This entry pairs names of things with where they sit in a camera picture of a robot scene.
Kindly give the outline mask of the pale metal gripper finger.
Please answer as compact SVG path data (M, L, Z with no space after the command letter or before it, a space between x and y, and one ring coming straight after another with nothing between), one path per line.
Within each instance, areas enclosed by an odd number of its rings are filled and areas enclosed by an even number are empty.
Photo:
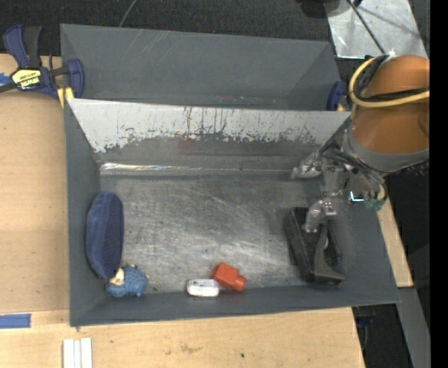
M333 199L319 199L308 207L304 230L306 232L316 232L319 225L324 223L328 217L336 215L337 206Z

